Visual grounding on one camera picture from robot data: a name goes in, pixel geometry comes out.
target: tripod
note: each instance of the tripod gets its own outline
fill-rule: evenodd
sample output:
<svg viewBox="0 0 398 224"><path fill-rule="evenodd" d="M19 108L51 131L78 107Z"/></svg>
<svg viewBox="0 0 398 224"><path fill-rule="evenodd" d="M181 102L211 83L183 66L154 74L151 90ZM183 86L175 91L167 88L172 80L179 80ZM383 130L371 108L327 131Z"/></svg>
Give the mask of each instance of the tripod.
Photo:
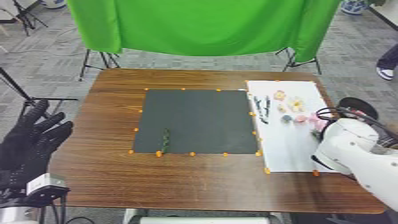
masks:
<svg viewBox="0 0 398 224"><path fill-rule="evenodd" d="M26 107L35 106L35 101L37 100L46 99L46 100L58 101L58 104L55 106L55 109L53 109L53 113L51 114L55 114L55 112L58 110L60 103L64 101L78 101L78 99L71 99L71 98L37 98L37 97L30 97L28 94L26 94L26 92L23 91L21 86L17 85L14 79L10 78L7 72L3 71L3 68L0 68L0 75L1 75L0 79L1 79L3 83L7 84L7 86L10 87L10 89L16 91L16 93L19 94L19 96L24 99L19 117L24 114Z"/></svg>
<svg viewBox="0 0 398 224"><path fill-rule="evenodd" d="M16 10L17 10L17 14L19 14L19 18L21 18L21 24L23 24L23 30L24 30L24 33L26 33L26 36L30 35L28 34L28 29L35 29L35 21L42 24L44 27L48 27L46 23L39 20L39 18L33 16L33 14L28 12L28 10L23 8L17 0L12 0L14 2L14 6L16 6Z"/></svg>
<svg viewBox="0 0 398 224"><path fill-rule="evenodd" d="M97 53L99 53L99 55L101 55L104 68L106 68L106 69L112 68L112 67L110 67L110 66L112 66L112 63L113 63L113 65L115 65L115 68L120 68L120 66L119 66L119 64L117 64L117 61L115 61L115 59L113 59L112 54L110 54L110 53L103 53L103 52L97 52ZM85 68L96 68L96 69L99 69L99 70L104 70L103 68L99 68L99 67L96 67L96 66L92 66L92 65L87 64L87 62L88 62L88 57L90 57L90 49L87 49L87 51L85 51L83 67L81 67L81 72L80 72L80 76L78 76L78 81L80 81L80 82L83 81Z"/></svg>
<svg viewBox="0 0 398 224"><path fill-rule="evenodd" d="M303 62L303 63L296 63L295 62L295 53L293 55L289 55L289 50L287 48L284 48L282 50L277 51L275 55L279 55L282 53L282 51L286 51L286 54L287 54L287 58L289 58L289 61L287 61L287 64L284 66L284 69L282 69L282 72L286 72L287 68L295 68L309 63L314 63L316 65L316 69L318 69L318 74L321 75L321 69L319 69L319 61L318 61L318 58L314 57L311 61Z"/></svg>

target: wooden table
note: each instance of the wooden table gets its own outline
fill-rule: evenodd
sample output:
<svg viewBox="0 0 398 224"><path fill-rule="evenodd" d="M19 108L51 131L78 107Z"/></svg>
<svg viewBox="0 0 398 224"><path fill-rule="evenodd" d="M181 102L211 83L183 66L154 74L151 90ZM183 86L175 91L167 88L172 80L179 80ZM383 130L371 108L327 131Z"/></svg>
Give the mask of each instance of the wooden table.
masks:
<svg viewBox="0 0 398 224"><path fill-rule="evenodd" d="M138 127L144 88L245 88L245 80L319 81L305 73L106 70L55 153L51 172L67 178L69 206L382 213L383 206L339 174L263 172L254 155L128 154Z"/></svg>

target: shoe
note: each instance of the shoe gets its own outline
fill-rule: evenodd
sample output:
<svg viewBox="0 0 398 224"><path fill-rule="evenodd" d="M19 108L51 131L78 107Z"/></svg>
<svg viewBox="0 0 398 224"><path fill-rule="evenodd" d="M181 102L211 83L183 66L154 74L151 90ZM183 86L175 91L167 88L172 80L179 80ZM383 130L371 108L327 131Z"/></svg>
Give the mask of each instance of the shoe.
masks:
<svg viewBox="0 0 398 224"><path fill-rule="evenodd" d="M394 70L376 67L376 73L383 80L390 81L394 78Z"/></svg>

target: wall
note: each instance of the wall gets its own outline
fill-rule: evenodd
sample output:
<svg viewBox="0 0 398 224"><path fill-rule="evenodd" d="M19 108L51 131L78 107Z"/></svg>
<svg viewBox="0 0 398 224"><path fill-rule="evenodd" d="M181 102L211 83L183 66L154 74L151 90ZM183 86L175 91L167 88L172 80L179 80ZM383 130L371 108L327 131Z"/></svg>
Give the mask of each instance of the wall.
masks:
<svg viewBox="0 0 398 224"><path fill-rule="evenodd" d="M374 10L398 26L398 0L387 0L385 5L374 7Z"/></svg>
<svg viewBox="0 0 398 224"><path fill-rule="evenodd" d="M17 0L24 8L35 3L35 1L37 0ZM0 0L0 7L5 8L14 15L17 15L12 0ZM0 11L0 20L10 20L10 19L12 17L8 16L8 14L3 11Z"/></svg>

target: black glove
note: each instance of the black glove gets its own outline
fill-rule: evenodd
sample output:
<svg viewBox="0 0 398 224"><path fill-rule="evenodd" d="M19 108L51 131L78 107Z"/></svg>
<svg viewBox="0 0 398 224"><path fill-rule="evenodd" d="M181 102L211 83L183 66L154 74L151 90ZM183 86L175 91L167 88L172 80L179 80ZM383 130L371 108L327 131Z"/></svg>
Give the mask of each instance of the black glove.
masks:
<svg viewBox="0 0 398 224"><path fill-rule="evenodd" d="M69 121L53 128L65 117L64 113L35 124L46 109L48 101L40 100L0 144L0 190L26 188L26 183L46 173L51 153L71 136Z"/></svg>

